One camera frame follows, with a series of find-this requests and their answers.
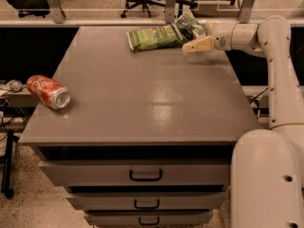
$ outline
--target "red soda can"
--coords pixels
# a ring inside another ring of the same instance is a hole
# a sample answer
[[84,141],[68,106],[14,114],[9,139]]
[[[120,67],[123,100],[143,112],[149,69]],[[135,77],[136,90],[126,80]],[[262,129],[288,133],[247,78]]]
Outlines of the red soda can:
[[34,75],[27,81],[28,91],[48,107],[59,110],[70,102],[67,88],[43,75]]

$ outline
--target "black handle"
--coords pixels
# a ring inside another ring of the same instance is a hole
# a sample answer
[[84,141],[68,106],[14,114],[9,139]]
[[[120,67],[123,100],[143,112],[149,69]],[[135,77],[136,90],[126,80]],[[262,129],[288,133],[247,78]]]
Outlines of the black handle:
[[158,225],[160,223],[160,218],[155,223],[142,223],[142,218],[139,218],[140,225]]
[[133,181],[159,181],[162,178],[162,170],[160,170],[160,174],[157,178],[154,179],[136,179],[133,177],[133,171],[129,171],[129,178]]
[[134,207],[137,208],[137,209],[157,209],[157,208],[160,207],[160,200],[159,199],[157,200],[155,206],[152,206],[152,207],[140,207],[140,206],[138,206],[137,200],[135,199],[134,200]]

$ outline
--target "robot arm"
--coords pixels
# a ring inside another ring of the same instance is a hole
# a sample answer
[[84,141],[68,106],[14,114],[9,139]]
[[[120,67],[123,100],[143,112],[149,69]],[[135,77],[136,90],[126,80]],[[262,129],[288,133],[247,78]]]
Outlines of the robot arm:
[[304,227],[304,99],[290,57],[291,28],[281,16],[261,24],[213,25],[186,52],[240,49],[268,64],[269,126],[246,133],[232,159],[232,227]]

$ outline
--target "drawer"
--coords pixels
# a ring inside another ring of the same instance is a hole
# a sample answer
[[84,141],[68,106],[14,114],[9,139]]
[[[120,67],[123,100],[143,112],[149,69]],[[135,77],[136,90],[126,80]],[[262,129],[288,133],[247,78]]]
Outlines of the drawer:
[[207,185],[229,182],[221,160],[40,161],[54,185]]
[[89,212],[89,225],[203,224],[212,217],[212,211],[148,211],[148,212]]
[[85,193],[69,194],[76,210],[201,210],[218,209],[226,192]]

